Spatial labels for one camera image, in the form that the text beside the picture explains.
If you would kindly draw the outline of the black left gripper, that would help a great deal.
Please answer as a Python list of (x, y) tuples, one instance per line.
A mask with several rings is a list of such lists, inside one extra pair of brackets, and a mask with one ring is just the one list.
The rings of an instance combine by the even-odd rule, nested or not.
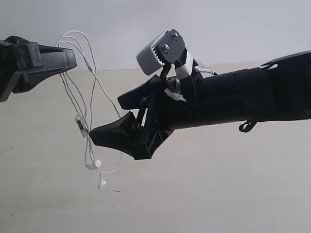
[(0, 101), (77, 66), (74, 51), (9, 36), (0, 42)]

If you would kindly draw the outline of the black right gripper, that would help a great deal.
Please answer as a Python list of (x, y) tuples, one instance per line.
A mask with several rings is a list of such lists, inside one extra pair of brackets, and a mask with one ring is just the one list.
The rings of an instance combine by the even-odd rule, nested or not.
[(194, 122), (199, 84), (203, 77), (195, 72), (179, 79), (161, 80), (153, 75), (146, 82), (118, 97), (124, 110), (118, 120), (89, 132), (94, 145), (124, 152), (135, 160), (151, 159), (154, 152), (174, 132)]

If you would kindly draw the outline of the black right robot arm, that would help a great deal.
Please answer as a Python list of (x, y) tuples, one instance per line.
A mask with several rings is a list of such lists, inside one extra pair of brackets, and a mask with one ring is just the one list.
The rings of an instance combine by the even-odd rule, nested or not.
[(89, 132), (96, 146), (150, 159), (179, 129), (239, 122), (247, 133), (259, 122), (311, 117), (311, 53), (299, 52), (261, 67), (178, 80), (152, 76), (118, 97), (126, 115)]

